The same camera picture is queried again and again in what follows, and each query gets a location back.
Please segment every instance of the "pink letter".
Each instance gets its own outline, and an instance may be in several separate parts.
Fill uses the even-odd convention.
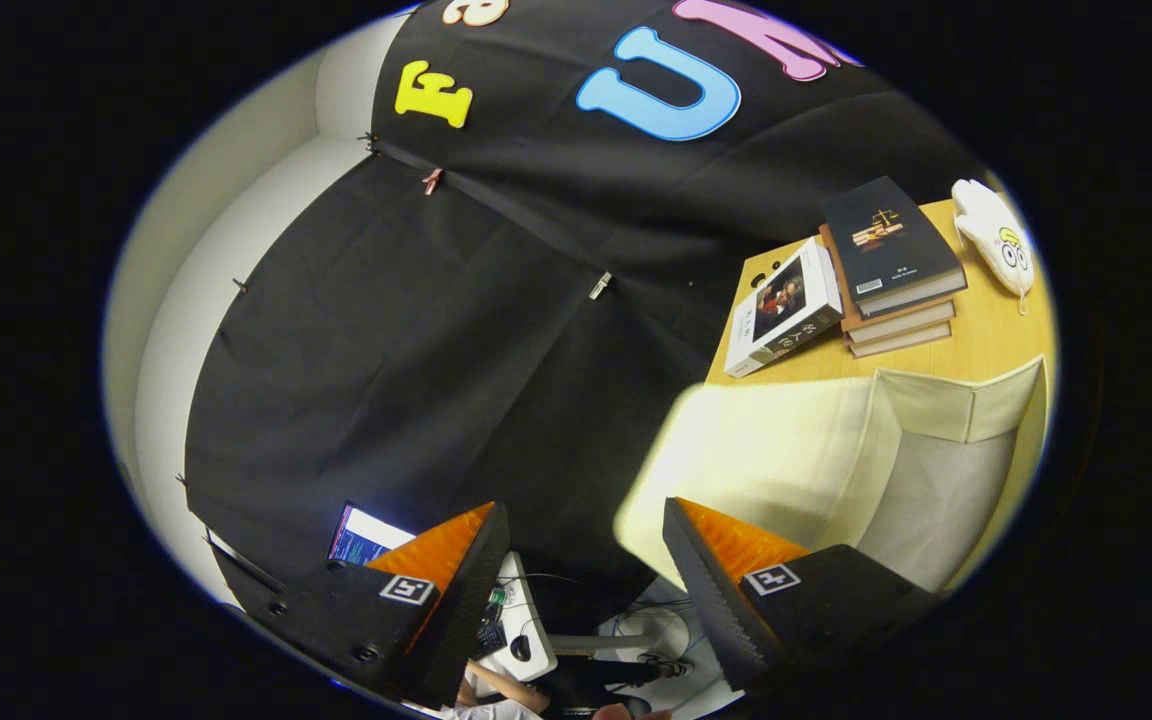
[[[805,82],[823,76],[824,70],[826,70],[823,63],[829,63],[838,68],[838,60],[833,59],[835,55],[848,65],[861,65],[840,53],[835,47],[813,40],[798,28],[783,23],[781,20],[745,13],[745,10],[732,8],[728,5],[714,3],[713,0],[680,0],[673,6],[673,14],[685,20],[705,20],[707,23],[726,29],[732,35],[744,38],[763,53],[780,60],[785,67],[785,74],[796,81]],[[786,45],[814,58],[814,60],[794,53],[794,50],[788,50]]]

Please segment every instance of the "computer mouse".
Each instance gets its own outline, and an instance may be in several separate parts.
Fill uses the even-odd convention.
[[[958,243],[972,241],[993,270],[998,282],[1020,295],[1020,313],[1025,313],[1025,293],[1034,287],[1033,250],[1020,219],[995,191],[977,181],[961,179],[952,189],[954,229]]]
[[[531,641],[526,638],[526,635],[513,638],[513,642],[509,643],[509,655],[515,657],[515,660],[521,662],[531,660]]]

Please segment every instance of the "white desk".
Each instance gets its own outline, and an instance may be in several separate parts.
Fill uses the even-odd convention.
[[[536,605],[531,601],[531,588],[526,584],[525,574],[526,570],[522,569],[518,553],[506,553],[503,562],[500,562],[498,574],[500,584],[506,585],[508,593],[506,602],[503,602],[503,611],[500,612],[500,624],[503,626],[503,636],[509,641],[518,637],[518,634],[526,636],[526,641],[531,643],[531,659],[525,662],[517,660],[506,646],[479,660],[479,665],[486,669],[497,670],[502,675],[511,675],[522,683],[538,679],[558,667],[558,655],[554,655],[554,649],[550,645],[550,636],[545,634],[540,616],[536,612]],[[482,682],[477,676],[467,675],[467,677],[470,680],[470,685],[477,697],[497,692],[488,683]]]

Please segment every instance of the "black fabric backdrop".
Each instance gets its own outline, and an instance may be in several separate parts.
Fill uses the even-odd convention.
[[[324,560],[343,502],[418,533],[502,501],[526,569],[579,579],[532,583],[551,632],[591,632],[649,584],[612,516],[673,399],[707,373],[742,260],[812,234],[820,200],[881,174],[929,202],[980,172],[867,69],[797,82],[670,6],[406,22],[376,89],[379,156],[294,220],[209,350],[185,448],[198,518],[285,579]],[[677,74],[613,58],[636,26],[730,74],[735,118],[668,142],[577,108],[600,67],[695,101]],[[473,90],[465,127],[394,111],[416,59]]]

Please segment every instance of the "black book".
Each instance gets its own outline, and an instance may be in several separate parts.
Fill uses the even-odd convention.
[[[892,179],[882,176],[831,197],[824,214],[847,290],[865,318],[968,286],[954,249]]]

